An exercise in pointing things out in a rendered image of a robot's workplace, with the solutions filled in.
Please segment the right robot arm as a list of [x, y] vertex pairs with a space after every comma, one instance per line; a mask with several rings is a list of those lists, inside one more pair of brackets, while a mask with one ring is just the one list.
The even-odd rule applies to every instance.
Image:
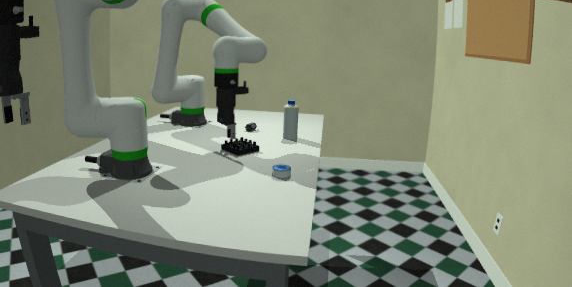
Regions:
[[108, 138], [111, 150], [98, 157], [85, 156], [85, 161], [97, 163], [99, 173], [111, 173], [125, 180], [143, 178], [153, 171], [147, 156], [146, 104], [138, 98], [96, 95], [91, 14], [97, 8], [125, 9], [137, 1], [55, 0], [63, 62], [65, 125], [77, 137]]

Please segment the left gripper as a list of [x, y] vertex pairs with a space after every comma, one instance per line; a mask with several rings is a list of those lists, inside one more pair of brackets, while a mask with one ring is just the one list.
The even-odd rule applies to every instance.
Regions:
[[236, 95], [249, 93], [249, 88], [238, 87], [238, 73], [214, 73], [214, 86], [218, 87], [216, 88], [217, 122], [227, 126], [227, 138], [236, 139], [234, 115]]

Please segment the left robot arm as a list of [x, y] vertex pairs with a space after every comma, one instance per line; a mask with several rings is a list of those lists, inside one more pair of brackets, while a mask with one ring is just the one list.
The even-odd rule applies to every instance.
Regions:
[[160, 114], [160, 118], [172, 119], [171, 124], [201, 126], [207, 124], [204, 116], [205, 80], [197, 75], [177, 76], [179, 45], [187, 20], [200, 21], [221, 36], [213, 46], [214, 73], [238, 73], [239, 63], [262, 61], [267, 54], [267, 46], [262, 39], [234, 21], [214, 0], [163, 2], [152, 97], [160, 104], [180, 102], [181, 110]]

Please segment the black knob panel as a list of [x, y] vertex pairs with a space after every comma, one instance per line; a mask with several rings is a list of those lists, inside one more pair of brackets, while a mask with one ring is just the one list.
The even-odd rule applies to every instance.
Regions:
[[252, 140], [247, 142], [247, 139], [245, 139], [244, 144], [243, 141], [243, 137], [240, 137], [239, 141], [236, 138], [234, 142], [233, 139], [230, 139], [228, 144], [227, 140], [225, 140], [225, 144], [221, 144], [221, 149], [237, 156], [259, 151], [259, 145], [256, 145], [256, 141], [252, 143]]

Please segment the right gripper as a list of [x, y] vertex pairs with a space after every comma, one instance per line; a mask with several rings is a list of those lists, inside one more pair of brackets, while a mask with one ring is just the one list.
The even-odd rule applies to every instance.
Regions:
[[11, 99], [20, 100], [21, 125], [31, 123], [29, 97], [23, 92], [19, 71], [20, 38], [39, 37], [39, 26], [19, 26], [24, 21], [24, 0], [0, 0], [0, 97], [4, 123], [13, 122]]

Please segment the grey bottle with blue cap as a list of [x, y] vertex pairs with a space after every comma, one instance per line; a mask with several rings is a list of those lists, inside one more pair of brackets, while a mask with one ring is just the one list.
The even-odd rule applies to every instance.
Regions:
[[299, 107], [295, 105], [295, 100], [288, 100], [288, 104], [284, 106], [284, 123], [283, 138], [297, 139], [298, 132], [298, 111]]

